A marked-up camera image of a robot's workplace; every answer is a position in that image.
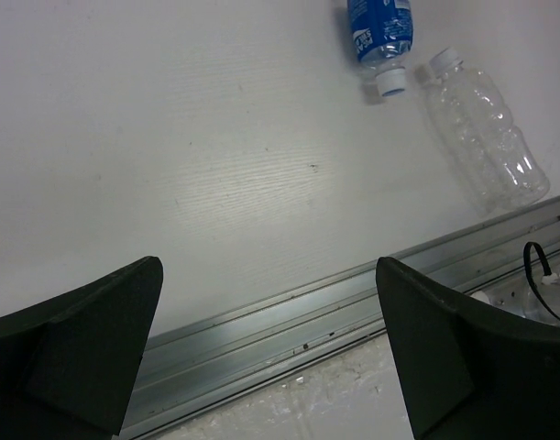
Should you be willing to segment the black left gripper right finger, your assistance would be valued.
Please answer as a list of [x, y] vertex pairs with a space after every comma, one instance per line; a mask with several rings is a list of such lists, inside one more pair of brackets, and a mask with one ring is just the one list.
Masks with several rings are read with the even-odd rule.
[[416, 439], [560, 439], [560, 328], [449, 289], [395, 258], [376, 284]]

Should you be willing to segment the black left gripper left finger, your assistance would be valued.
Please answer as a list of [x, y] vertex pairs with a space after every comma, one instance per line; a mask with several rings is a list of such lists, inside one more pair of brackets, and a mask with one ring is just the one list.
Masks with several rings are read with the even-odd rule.
[[0, 439], [119, 435], [162, 283], [144, 257], [0, 317]]

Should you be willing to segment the clear unlabelled bottle white cap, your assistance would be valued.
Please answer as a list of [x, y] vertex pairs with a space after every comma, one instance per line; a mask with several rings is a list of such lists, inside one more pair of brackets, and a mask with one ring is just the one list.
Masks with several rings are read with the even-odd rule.
[[550, 182], [488, 74], [444, 49], [429, 61], [435, 83], [427, 114], [460, 179], [483, 210], [517, 210], [541, 200]]

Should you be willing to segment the blue label bottle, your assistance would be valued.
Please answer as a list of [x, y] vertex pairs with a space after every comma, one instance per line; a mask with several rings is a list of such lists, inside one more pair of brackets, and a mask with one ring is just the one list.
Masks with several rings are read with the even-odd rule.
[[349, 0], [347, 14], [362, 78], [383, 97], [404, 92], [403, 61], [413, 43], [411, 4], [406, 0]]

